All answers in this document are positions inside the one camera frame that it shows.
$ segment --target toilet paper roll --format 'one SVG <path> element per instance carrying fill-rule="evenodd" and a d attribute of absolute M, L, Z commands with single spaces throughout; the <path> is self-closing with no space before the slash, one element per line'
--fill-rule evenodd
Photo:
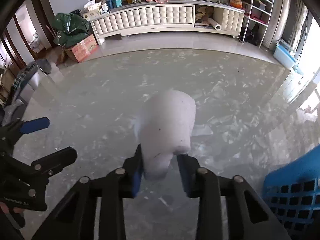
<path fill-rule="evenodd" d="M 209 18 L 208 22 L 217 30 L 220 31 L 221 30 L 221 25 L 219 23 L 217 23 L 215 20 Z"/>
<path fill-rule="evenodd" d="M 181 91 L 153 96 L 141 108 L 135 132 L 141 144 L 144 176 L 161 179 L 173 155 L 188 153 L 196 117 L 196 103 Z"/>

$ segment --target patterned curtain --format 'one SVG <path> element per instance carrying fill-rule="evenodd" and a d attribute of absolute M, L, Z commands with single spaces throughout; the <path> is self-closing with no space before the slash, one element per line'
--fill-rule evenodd
<path fill-rule="evenodd" d="M 301 37 L 302 26 L 304 24 L 304 21 L 306 20 L 307 14 L 308 14 L 308 9 L 304 5 L 303 1 L 296 0 L 295 24 L 293 26 L 293 30 L 288 42 L 288 44 L 294 50 L 294 52 L 297 51 L 300 37 Z"/>

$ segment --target metal screw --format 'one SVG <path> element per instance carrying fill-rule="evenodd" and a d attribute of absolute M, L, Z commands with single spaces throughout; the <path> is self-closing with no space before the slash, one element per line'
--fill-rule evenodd
<path fill-rule="evenodd" d="M 40 164 L 36 164 L 36 165 L 35 165 L 35 170 L 36 170 L 36 171 L 39 171 L 40 169 L 41 169 L 41 165 L 40 165 Z"/>
<path fill-rule="evenodd" d="M 36 195 L 36 191 L 33 188 L 31 188 L 31 189 L 29 189 L 28 195 L 30 197 L 34 197 Z"/>
<path fill-rule="evenodd" d="M 124 168 L 116 169 L 116 174 L 118 174 L 118 175 L 125 174 L 125 169 Z"/>
<path fill-rule="evenodd" d="M 233 178 L 236 182 L 238 182 L 238 183 L 241 183 L 241 182 L 243 182 L 243 178 L 241 177 L 241 176 L 239 176 L 239 175 L 237 175 L 237 176 L 234 176 L 234 178 Z"/>
<path fill-rule="evenodd" d="M 208 173 L 208 170 L 204 167 L 200 167 L 199 169 L 197 169 L 197 172 L 200 174 L 206 174 Z"/>
<path fill-rule="evenodd" d="M 80 181 L 80 183 L 85 184 L 85 183 L 88 183 L 89 178 L 88 178 L 88 177 L 81 177 L 81 178 L 79 179 L 79 181 Z"/>

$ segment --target red cardboard box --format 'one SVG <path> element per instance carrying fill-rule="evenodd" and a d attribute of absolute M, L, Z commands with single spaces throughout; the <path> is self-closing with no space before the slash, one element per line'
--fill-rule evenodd
<path fill-rule="evenodd" d="M 78 44 L 72 48 L 65 49 L 69 58 L 76 62 L 83 61 L 87 56 L 89 56 L 98 47 L 93 34 L 86 37 L 84 40 L 80 41 Z"/>

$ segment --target dark green garbage bag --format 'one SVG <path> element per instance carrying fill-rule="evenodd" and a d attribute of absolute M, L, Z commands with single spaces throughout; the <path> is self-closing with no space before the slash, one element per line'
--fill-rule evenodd
<path fill-rule="evenodd" d="M 90 35 L 89 22 L 76 14 L 58 13 L 52 27 L 57 34 L 53 42 L 63 48 L 72 47 Z"/>

